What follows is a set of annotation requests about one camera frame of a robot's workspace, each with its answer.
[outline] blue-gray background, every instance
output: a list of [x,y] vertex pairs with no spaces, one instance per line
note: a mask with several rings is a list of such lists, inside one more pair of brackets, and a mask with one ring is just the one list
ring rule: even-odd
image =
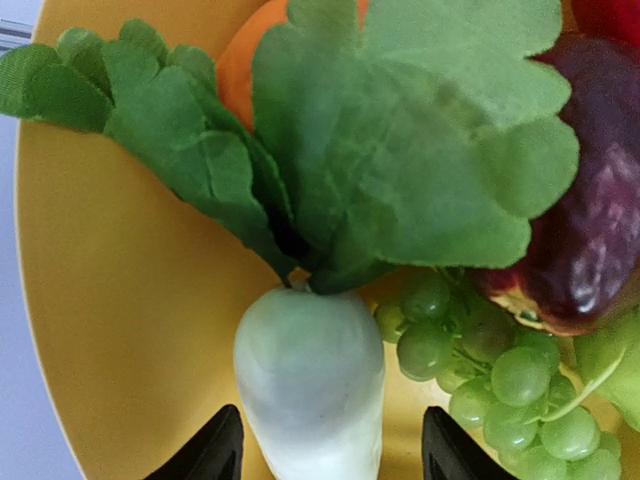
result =
[[[34,25],[41,0],[0,0],[0,19]],[[16,255],[16,121],[0,116],[0,480],[80,480],[40,375]]]

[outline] eggplant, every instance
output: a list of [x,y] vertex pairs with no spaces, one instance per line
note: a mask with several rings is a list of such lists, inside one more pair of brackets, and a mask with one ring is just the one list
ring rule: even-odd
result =
[[577,336],[640,303],[640,49],[564,34],[536,60],[572,86],[560,117],[580,143],[578,173],[532,221],[523,259],[470,277],[521,323]]

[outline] radish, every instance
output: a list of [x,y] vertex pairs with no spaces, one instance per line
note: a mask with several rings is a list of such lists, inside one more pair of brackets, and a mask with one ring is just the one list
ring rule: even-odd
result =
[[245,413],[278,480],[375,480],[384,351],[354,293],[277,288],[245,313],[234,366]]

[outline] bowl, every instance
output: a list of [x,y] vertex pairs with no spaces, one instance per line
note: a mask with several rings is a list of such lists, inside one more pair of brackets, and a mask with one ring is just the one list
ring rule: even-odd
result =
[[[169,45],[196,45],[215,58],[262,3],[46,0],[35,41],[53,45],[72,26],[114,38],[138,17]],[[220,407],[241,407],[235,329],[278,279],[239,241],[110,140],[25,122],[17,225],[43,374],[89,480],[143,478]],[[404,378],[393,347],[385,348],[380,479],[418,480],[422,415],[428,405],[446,406],[448,396],[433,382]],[[603,428],[620,430],[624,478],[638,478],[640,435],[606,402],[594,397],[590,406]],[[273,478],[246,424],[245,431],[243,478]]]

